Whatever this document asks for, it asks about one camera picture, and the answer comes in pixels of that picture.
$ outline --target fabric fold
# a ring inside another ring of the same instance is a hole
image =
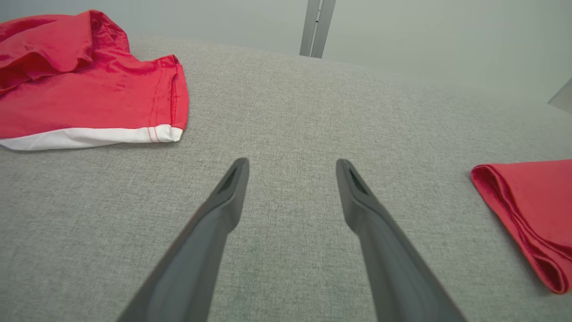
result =
[[[471,172],[542,282],[556,294],[572,277],[572,160],[483,164]]]

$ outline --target seam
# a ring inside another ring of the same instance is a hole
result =
[[[177,121],[177,78],[178,78],[178,66],[175,66],[175,75],[171,79],[171,125],[175,125]]]
[[[158,79],[158,81],[157,81],[157,85],[155,86],[155,91],[154,91],[154,93],[153,93],[153,102],[152,102],[152,104],[151,104],[151,112],[150,112],[150,114],[149,114],[149,127],[151,127],[151,120],[153,119],[153,110],[154,110],[154,109],[156,110],[155,103],[156,103],[156,100],[157,100],[157,89],[159,88],[159,85],[161,84],[161,78],[162,78],[162,76],[163,76],[163,64],[162,64],[161,61],[159,61],[159,79]],[[155,118],[155,124],[157,124],[157,110],[156,110],[156,113],[155,113],[155,117],[156,117],[156,118]],[[157,137],[157,132],[156,132],[156,130],[155,130],[155,137],[157,138],[157,141],[160,142],[160,141],[159,141],[159,138]]]
[[[155,143],[155,141],[153,141],[153,138],[151,138],[151,132],[149,131],[150,127],[147,127],[147,134],[149,135],[149,140],[151,140],[151,143]]]

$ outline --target white trim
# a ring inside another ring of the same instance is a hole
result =
[[[116,143],[176,142],[182,129],[170,124],[142,128],[64,128],[19,138],[0,139],[12,150],[48,150],[108,146]]]

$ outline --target white wall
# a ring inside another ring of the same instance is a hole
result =
[[[234,44],[298,55],[307,0],[0,0],[0,21],[97,9],[128,35]]]
[[[572,77],[572,1],[337,0],[323,59],[548,101]]]
[[[0,21],[105,12],[128,35],[297,55],[307,0],[0,0]],[[572,0],[337,0],[323,59],[548,101],[572,77]]]

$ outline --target gray table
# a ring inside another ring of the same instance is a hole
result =
[[[572,158],[572,115],[308,57],[160,38],[185,68],[173,144],[0,150],[0,320],[112,321],[238,157],[251,161],[210,321],[374,321],[335,161],[347,158],[470,321],[565,321],[472,186],[473,166]]]

